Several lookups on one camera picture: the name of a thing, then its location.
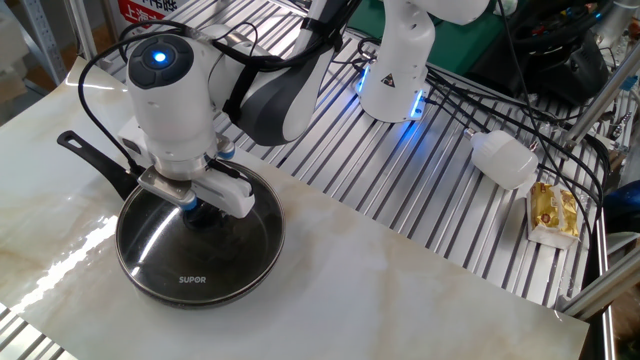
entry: pan lid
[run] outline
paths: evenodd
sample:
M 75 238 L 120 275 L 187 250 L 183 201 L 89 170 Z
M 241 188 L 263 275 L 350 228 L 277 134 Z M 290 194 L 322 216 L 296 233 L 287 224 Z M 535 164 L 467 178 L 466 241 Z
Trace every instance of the pan lid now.
M 256 173 L 244 173 L 255 205 L 236 219 L 211 205 L 185 212 L 141 188 L 125 202 L 116 250 L 129 279 L 169 305 L 221 305 L 245 295 L 267 276 L 284 243 L 283 211 Z

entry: supor logo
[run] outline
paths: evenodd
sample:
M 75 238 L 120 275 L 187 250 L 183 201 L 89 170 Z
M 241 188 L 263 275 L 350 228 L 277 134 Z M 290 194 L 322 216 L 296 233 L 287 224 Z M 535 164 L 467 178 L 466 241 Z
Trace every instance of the supor logo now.
M 204 276 L 180 276 L 180 284 L 204 284 L 206 281 Z

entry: metal grating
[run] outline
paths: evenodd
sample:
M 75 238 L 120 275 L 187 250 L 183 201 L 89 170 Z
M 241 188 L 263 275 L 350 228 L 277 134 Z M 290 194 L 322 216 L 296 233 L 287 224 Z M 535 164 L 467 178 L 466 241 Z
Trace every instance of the metal grating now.
M 174 20 L 196 28 L 248 21 L 258 27 L 262 47 L 285 57 L 302 18 L 267 0 L 219 0 L 191 2 Z M 251 36 L 249 29 L 240 28 L 240 32 Z M 347 34 L 337 60 L 358 57 L 358 41 L 356 35 Z M 113 75 L 124 81 L 124 65 L 116 55 L 111 60 Z M 486 90 L 456 76 L 447 77 L 460 86 Z M 524 207 L 521 200 L 516 201 L 517 194 L 499 188 L 471 164 L 471 147 L 462 138 L 463 126 L 454 119 L 466 122 L 461 114 L 450 106 L 432 105 L 420 122 L 376 121 L 359 106 L 354 91 L 358 78 L 350 65 L 332 64 L 308 132 L 290 144 L 256 145 L 224 117 L 215 120 L 217 130 L 251 154 L 516 295 L 553 307 L 559 295 L 571 296 L 580 290 L 587 249 L 580 245 L 558 250 L 526 239 Z M 532 136 L 452 99 L 490 128 L 511 131 L 524 143 L 532 141 Z M 430 100 L 443 102 L 433 92 Z M 484 103 L 524 118 L 504 102 Z M 544 99 L 537 105 L 560 117 L 569 112 Z M 579 157 L 602 176 L 595 154 L 581 149 Z M 583 171 L 560 164 L 575 180 L 591 186 Z M 546 175 L 542 179 L 555 182 Z

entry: metal pole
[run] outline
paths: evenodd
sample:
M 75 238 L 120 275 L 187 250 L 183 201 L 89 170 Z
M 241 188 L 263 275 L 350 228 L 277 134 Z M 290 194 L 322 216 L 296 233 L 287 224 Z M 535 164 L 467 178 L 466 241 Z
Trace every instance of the metal pole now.
M 80 41 L 79 48 L 82 49 L 82 55 L 86 60 L 93 59 L 98 55 L 96 50 L 96 43 L 93 41 L 93 33 L 91 32 L 91 25 L 89 24 L 89 18 L 87 17 L 87 10 L 84 7 L 83 0 L 65 0 L 67 9 L 71 9 L 71 20 L 75 24 L 76 35 Z
M 616 263 L 604 275 L 564 304 L 560 310 L 580 320 L 588 320 L 638 282 L 640 282 L 640 247 Z
M 609 104 L 618 96 L 620 92 L 620 86 L 629 77 L 634 74 L 640 66 L 640 43 L 636 44 L 631 50 L 631 53 L 620 64 L 618 70 L 613 73 L 613 76 L 604 88 L 600 91 L 600 94 L 593 100 L 587 111 L 576 121 L 575 125 L 567 133 L 565 137 L 565 147 L 573 148 L 582 141 L 584 136 L 591 130 L 593 125 L 600 119 L 600 116 L 607 109 Z

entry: red sign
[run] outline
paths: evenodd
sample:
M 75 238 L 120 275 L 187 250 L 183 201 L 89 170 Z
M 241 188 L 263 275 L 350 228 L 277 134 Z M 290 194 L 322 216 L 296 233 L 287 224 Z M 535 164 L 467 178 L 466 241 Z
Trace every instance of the red sign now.
M 164 14 L 136 4 L 131 0 L 118 0 L 118 5 L 120 6 L 122 16 L 133 24 L 145 20 L 159 20 L 164 18 Z

